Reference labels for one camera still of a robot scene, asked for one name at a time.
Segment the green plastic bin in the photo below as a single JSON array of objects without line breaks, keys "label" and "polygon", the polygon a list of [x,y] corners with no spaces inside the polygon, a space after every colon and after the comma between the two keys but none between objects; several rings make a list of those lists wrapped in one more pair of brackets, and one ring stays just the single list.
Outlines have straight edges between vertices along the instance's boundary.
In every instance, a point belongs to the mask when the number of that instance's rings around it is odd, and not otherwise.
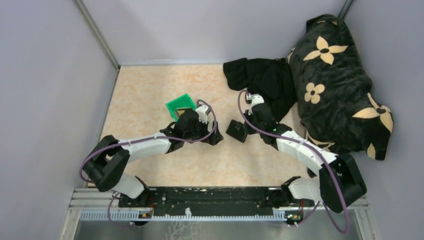
[{"label": "green plastic bin", "polygon": [[179,119],[179,117],[176,117],[175,115],[175,111],[176,109],[180,109],[180,108],[184,108],[186,110],[195,110],[196,109],[196,104],[193,102],[192,98],[187,94],[183,94],[179,97],[177,97],[176,99],[169,101],[165,104],[165,106],[167,107],[171,117],[177,121]]}]

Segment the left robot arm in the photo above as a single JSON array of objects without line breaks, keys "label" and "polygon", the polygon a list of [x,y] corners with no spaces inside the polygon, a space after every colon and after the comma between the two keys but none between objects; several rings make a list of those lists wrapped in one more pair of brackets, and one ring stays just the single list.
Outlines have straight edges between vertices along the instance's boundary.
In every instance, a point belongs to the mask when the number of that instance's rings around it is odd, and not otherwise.
[{"label": "left robot arm", "polygon": [[119,140],[113,135],[101,139],[80,167],[80,176],[95,185],[99,192],[113,191],[130,198],[138,207],[150,200],[149,187],[137,176],[125,173],[127,164],[159,154],[181,149],[185,143],[216,145],[224,139],[218,122],[209,130],[207,106],[186,110],[166,128],[139,139]]}]

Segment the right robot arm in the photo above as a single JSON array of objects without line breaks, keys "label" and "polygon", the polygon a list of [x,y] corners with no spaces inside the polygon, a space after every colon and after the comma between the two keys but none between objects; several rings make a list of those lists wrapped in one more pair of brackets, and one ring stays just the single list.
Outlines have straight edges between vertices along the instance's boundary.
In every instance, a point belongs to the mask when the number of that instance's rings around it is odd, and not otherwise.
[{"label": "right robot arm", "polygon": [[300,200],[324,203],[335,213],[363,197],[367,187],[354,158],[326,151],[300,137],[291,127],[278,123],[266,103],[251,103],[243,114],[245,124],[267,145],[294,157],[315,174],[315,178],[294,176],[281,186],[287,206]]}]

